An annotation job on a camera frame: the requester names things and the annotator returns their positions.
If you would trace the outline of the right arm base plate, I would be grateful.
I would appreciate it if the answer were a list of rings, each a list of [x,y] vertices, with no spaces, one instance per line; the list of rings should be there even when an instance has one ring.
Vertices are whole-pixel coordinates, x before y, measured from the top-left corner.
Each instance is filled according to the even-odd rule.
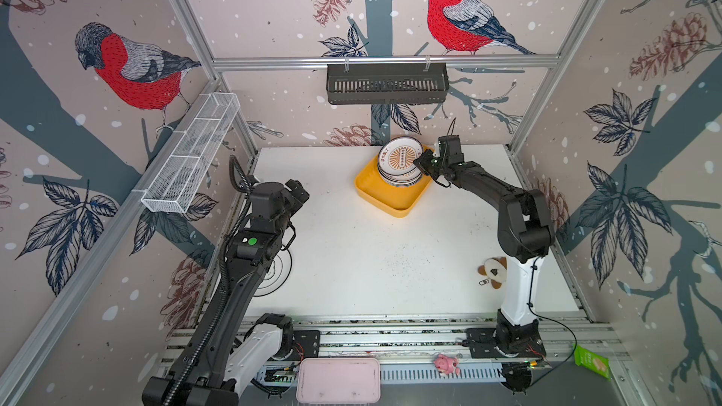
[[[530,326],[511,328],[467,328],[464,347],[473,359],[522,358],[543,359],[547,356],[538,331]]]

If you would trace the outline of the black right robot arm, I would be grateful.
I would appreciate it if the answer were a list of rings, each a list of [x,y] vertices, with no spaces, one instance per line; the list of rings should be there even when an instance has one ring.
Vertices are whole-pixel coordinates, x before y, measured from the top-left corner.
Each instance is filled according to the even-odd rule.
[[[490,204],[498,212],[498,243],[507,259],[506,293],[496,320],[496,347],[505,355],[524,351],[541,341],[539,316],[534,311],[538,270],[556,241],[551,212],[538,190],[525,190],[466,161],[460,137],[443,136],[439,152],[422,152],[414,165],[445,188],[455,186]]]

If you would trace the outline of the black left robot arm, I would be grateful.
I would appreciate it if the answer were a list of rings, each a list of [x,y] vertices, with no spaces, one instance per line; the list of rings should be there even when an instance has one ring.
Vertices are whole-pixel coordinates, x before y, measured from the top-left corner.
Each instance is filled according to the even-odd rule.
[[[223,240],[219,284],[182,355],[167,375],[148,381],[145,405],[237,405],[261,367],[293,349],[293,321],[285,315],[266,313],[249,336],[237,334],[276,256],[291,246],[284,236],[309,194],[293,179],[257,182],[236,157],[229,159],[229,176],[246,199]]]

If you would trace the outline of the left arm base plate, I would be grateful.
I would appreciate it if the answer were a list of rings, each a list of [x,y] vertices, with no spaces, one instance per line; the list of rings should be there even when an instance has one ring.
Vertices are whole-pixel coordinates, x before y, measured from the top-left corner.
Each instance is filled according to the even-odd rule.
[[[317,330],[294,331],[291,352],[282,361],[301,362],[317,358],[321,349],[321,332]]]

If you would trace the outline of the orange sunburst plate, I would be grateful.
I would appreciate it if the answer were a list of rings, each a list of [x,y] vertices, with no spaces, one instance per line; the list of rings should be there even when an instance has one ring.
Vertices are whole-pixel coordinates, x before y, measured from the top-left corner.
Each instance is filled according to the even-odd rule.
[[[392,139],[380,149],[377,169],[379,172],[384,171],[391,175],[403,175],[419,170],[417,165],[414,165],[414,161],[423,151],[424,146],[413,137],[400,136]]]

